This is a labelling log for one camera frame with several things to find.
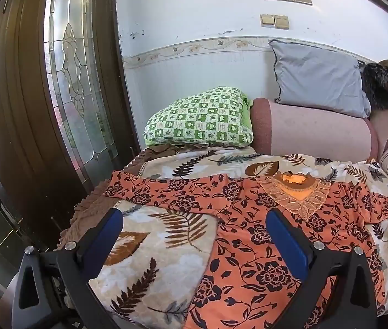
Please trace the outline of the orange black floral garment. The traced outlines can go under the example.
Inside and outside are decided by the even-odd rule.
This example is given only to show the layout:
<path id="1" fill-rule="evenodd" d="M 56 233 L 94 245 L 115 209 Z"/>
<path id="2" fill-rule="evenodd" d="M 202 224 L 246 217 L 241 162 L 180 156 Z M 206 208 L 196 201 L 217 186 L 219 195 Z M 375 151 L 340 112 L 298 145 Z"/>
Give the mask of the orange black floral garment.
<path id="1" fill-rule="evenodd" d="M 188 310 L 186 328 L 269 328 L 300 285 L 267 232 L 273 209 L 328 249 L 363 249 L 385 302 L 384 274 L 367 226 L 388 218 L 388 197 L 364 183 L 327 182 L 309 175 L 152 180 L 114 172 L 108 197 L 164 209 L 165 216 L 214 216 L 216 241 Z"/>

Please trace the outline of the beige leaf pattern blanket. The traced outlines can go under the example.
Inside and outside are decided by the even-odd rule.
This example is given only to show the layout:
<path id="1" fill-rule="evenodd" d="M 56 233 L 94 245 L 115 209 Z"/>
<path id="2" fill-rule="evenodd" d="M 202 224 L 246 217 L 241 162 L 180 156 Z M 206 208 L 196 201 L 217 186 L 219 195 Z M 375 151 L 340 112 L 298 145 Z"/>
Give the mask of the beige leaf pattern blanket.
<path id="1" fill-rule="evenodd" d="M 261 155 L 252 148 L 212 149 L 159 157 L 123 171 L 152 180 L 211 175 L 246 178 L 309 175 L 327 182 L 364 183 L 388 197 L 388 176 L 378 163 L 331 161 L 308 155 Z M 186 328 L 188 310 L 210 260 L 218 222 L 214 216 L 165 216 L 156 206 L 108 197 L 112 176 L 75 209 L 61 242 L 76 241 L 110 208 L 123 213 L 124 225 L 100 274 L 90 284 L 115 320 L 144 328 Z M 382 263 L 388 314 L 388 218 L 367 226 Z"/>

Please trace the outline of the brown wooden glass door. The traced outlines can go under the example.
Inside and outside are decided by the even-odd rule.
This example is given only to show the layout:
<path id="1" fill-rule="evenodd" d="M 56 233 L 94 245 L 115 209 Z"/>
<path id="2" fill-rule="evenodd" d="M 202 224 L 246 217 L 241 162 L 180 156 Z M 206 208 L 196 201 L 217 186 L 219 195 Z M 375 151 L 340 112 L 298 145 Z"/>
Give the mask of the brown wooden glass door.
<path id="1" fill-rule="evenodd" d="M 139 151 L 117 31 L 115 0 L 0 0 L 0 211 L 41 249 Z"/>

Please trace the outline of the pink bolster pillow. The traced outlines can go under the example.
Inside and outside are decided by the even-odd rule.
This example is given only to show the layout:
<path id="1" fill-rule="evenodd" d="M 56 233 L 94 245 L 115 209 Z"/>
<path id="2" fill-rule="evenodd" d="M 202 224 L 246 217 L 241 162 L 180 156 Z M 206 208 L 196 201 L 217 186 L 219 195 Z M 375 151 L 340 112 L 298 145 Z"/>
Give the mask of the pink bolster pillow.
<path id="1" fill-rule="evenodd" d="M 378 157 L 378 137 L 366 118 L 260 97 L 251 108 L 251 123 L 251 146 L 264 155 L 302 154 L 353 163 Z"/>

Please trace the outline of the grey pillow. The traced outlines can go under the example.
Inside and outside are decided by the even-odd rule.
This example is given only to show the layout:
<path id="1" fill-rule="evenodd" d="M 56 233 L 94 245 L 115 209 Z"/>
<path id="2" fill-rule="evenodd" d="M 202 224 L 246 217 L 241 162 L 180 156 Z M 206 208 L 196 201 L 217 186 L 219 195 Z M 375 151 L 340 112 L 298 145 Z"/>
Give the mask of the grey pillow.
<path id="1" fill-rule="evenodd" d="M 279 86 L 276 103 L 368 118 L 370 101 L 353 56 L 295 42 L 270 41 Z"/>

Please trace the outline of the green white checkered pillow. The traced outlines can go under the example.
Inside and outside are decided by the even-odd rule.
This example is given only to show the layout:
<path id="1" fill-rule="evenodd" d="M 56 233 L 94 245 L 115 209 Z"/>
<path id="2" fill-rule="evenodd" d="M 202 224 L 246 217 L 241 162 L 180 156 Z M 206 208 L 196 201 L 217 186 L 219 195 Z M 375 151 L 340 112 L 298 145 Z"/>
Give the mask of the green white checkered pillow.
<path id="1" fill-rule="evenodd" d="M 144 129 L 146 146 L 230 146 L 254 140 L 253 101 L 239 88 L 219 86 L 174 101 L 155 113 Z"/>

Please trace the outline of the gold wall switch right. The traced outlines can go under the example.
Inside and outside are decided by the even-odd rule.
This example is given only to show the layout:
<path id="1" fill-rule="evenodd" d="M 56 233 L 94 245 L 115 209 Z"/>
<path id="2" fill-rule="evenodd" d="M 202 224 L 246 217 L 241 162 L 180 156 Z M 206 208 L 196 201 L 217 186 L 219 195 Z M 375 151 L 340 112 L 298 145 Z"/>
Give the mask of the gold wall switch right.
<path id="1" fill-rule="evenodd" d="M 288 17 L 274 15 L 274 26 L 277 29 L 288 30 L 290 28 Z"/>

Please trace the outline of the gold wall switch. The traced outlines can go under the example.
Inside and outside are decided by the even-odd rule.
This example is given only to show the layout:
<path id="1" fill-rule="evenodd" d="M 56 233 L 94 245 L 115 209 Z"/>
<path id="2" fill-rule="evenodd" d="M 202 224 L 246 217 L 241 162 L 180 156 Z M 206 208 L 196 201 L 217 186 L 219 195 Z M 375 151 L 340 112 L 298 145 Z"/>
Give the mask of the gold wall switch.
<path id="1" fill-rule="evenodd" d="M 275 26 L 274 15 L 261 14 L 260 23 L 262 27 L 274 27 Z"/>
<path id="2" fill-rule="evenodd" d="M 274 15 L 274 26 L 277 29 L 288 30 L 290 28 L 288 17 Z"/>

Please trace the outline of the gold wall switch left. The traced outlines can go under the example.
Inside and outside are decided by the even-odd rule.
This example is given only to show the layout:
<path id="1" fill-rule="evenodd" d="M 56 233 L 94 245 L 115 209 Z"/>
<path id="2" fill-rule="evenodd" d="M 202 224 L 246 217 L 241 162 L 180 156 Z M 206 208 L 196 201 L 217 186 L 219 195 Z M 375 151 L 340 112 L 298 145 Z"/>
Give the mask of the gold wall switch left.
<path id="1" fill-rule="evenodd" d="M 274 27 L 275 26 L 274 15 L 261 14 L 260 23 L 262 27 Z"/>

